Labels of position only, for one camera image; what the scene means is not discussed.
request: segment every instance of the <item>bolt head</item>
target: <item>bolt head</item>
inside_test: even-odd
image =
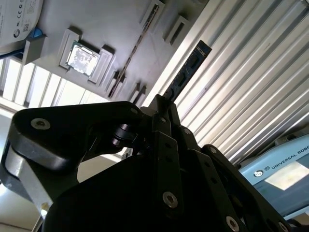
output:
[[[226,217],[226,223],[229,226],[229,228],[231,228],[232,231],[234,232],[239,232],[239,225],[237,224],[237,222],[235,221],[235,219],[233,219],[230,216]]]
[[[217,153],[216,149],[214,149],[213,147],[211,147],[211,148],[209,148],[209,149],[210,149],[210,151],[211,151],[213,154],[216,154],[216,153]]]
[[[135,114],[138,113],[138,111],[137,111],[136,109],[134,109],[134,108],[131,108],[131,112],[133,112],[133,113],[135,113]]]
[[[191,132],[190,132],[189,129],[187,129],[187,128],[184,129],[184,132],[185,132],[186,134],[191,134]]]
[[[279,222],[279,225],[284,232],[289,232],[288,228],[286,228],[286,226],[282,222]]]
[[[31,126],[37,130],[48,130],[50,128],[50,123],[44,118],[35,118],[31,121]]]
[[[178,206],[178,200],[176,196],[171,193],[171,192],[165,192],[162,195],[164,203],[169,207],[169,208],[176,208]]]

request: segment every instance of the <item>white corrugated panel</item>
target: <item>white corrugated panel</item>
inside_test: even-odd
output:
[[[309,123],[306,2],[210,0],[144,106],[165,92],[199,40],[212,51],[175,103],[200,146],[236,162]]]

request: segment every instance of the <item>black mounting arm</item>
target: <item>black mounting arm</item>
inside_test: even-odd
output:
[[[133,148],[133,155],[77,182],[80,162],[123,147]],[[141,110],[129,102],[112,102],[18,112],[0,178],[34,202],[45,217],[44,232],[149,226],[290,231],[216,147],[197,145],[180,124],[175,104],[159,95]]]

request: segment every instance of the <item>screw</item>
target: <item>screw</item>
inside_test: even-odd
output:
[[[209,149],[210,149],[210,151],[211,151],[213,154],[216,154],[216,153],[217,153],[216,149],[214,149],[213,147],[211,147],[211,148],[209,148]]]
[[[284,232],[289,232],[288,228],[286,228],[286,226],[282,222],[279,222],[279,225]]]
[[[44,216],[47,215],[48,210],[49,210],[49,205],[48,205],[48,203],[43,203],[43,204],[41,205],[41,215],[42,215],[42,217],[44,217]]]
[[[50,123],[44,118],[35,118],[31,121],[31,126],[37,130],[48,130]]]
[[[187,128],[184,129],[184,132],[185,132],[186,134],[191,134],[191,132],[190,132],[189,129],[187,129]]]
[[[231,228],[232,231],[234,232],[239,232],[239,225],[237,224],[237,222],[235,221],[235,219],[233,219],[230,216],[226,217],[226,223],[229,226],[229,228]]]
[[[137,114],[138,112],[137,112],[137,110],[136,109],[134,109],[134,108],[131,108],[131,111],[133,112],[133,113],[135,113],[135,114]]]
[[[178,200],[175,197],[175,195],[171,192],[165,192],[162,195],[164,203],[169,207],[169,208],[176,208],[178,206]]]

